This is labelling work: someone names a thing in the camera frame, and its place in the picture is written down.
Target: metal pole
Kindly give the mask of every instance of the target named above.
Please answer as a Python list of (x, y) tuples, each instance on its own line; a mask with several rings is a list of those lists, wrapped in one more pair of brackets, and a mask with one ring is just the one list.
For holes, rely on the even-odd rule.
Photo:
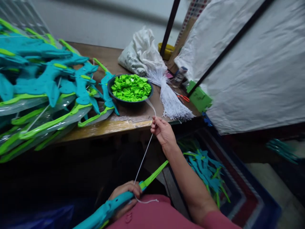
[(233, 40), (228, 44), (228, 46), (222, 51), (222, 53), (217, 57), (214, 63), (208, 68), (208, 70), (203, 74), (203, 76), (198, 80), (196, 85), (187, 94), (190, 97), (195, 89), (202, 83), (202, 81), (211, 73), (211, 71), (219, 64), (219, 62), (224, 58), (224, 56), (238, 43), (238, 41), (243, 37), (243, 35), (251, 28), (251, 26), (257, 21), (257, 19), (266, 11), (270, 4), (274, 0), (265, 0), (261, 6), (256, 10), (252, 17), (247, 21), (247, 23), (242, 27), (242, 29), (235, 35)]
[(172, 11), (171, 11), (171, 15), (169, 16), (168, 19), (168, 23), (167, 23), (167, 27), (165, 30), (165, 34), (164, 34), (164, 38), (163, 38), (163, 42), (162, 42), (162, 46), (160, 49), (160, 55), (163, 57), (164, 56), (164, 52), (165, 52), (165, 47), (169, 38), (169, 34), (171, 33), (173, 24), (174, 24), (174, 20), (175, 20), (175, 16), (178, 10), (178, 6), (179, 6), (180, 0), (174, 0), (173, 3), (173, 7), (172, 7)]

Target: yellow container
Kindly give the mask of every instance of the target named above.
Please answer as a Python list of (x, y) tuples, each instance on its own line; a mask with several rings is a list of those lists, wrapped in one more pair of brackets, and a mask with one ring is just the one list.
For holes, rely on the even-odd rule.
[[(159, 52), (160, 52), (161, 46), (162, 46), (162, 43), (159, 43), (159, 44), (158, 44)], [(164, 60), (169, 60), (170, 57), (172, 56), (173, 51), (175, 51), (175, 47), (174, 47), (174, 46), (171, 46), (171, 45), (169, 45), (169, 44), (167, 44), (167, 45), (165, 46), (165, 52), (164, 52), (163, 59), (164, 59)]]

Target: pink shirt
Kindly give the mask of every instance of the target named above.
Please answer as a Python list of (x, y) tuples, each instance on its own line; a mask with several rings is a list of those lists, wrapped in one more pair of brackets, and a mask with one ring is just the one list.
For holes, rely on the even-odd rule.
[[(150, 228), (187, 228), (200, 229), (202, 227), (190, 222), (171, 206), (170, 199), (163, 195), (144, 195), (141, 201), (157, 199), (148, 204), (137, 203), (129, 212), (107, 229), (150, 229)], [(205, 229), (240, 229), (221, 212), (210, 212), (204, 218), (202, 225)]]

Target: white sack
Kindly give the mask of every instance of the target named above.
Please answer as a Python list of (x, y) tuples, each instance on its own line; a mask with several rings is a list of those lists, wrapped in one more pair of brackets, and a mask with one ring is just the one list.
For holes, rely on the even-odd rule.
[(154, 43), (155, 38), (151, 29), (145, 26), (133, 35), (130, 44), (123, 50), (118, 58), (121, 66), (139, 75), (146, 76), (147, 67), (160, 67), (167, 70)]
[[(214, 0), (206, 7), (175, 59), (190, 80), (200, 79), (261, 3)], [(303, 0), (274, 1), (203, 81), (220, 134), (305, 121), (304, 15)]]

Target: wall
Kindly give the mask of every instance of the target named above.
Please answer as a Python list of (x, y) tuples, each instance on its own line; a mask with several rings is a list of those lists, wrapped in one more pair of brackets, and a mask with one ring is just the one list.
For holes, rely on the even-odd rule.
[[(151, 28), (162, 42), (173, 0), (32, 0), (56, 38), (85, 44), (125, 48), (134, 32)], [(181, 0), (168, 43), (174, 45), (186, 15)]]

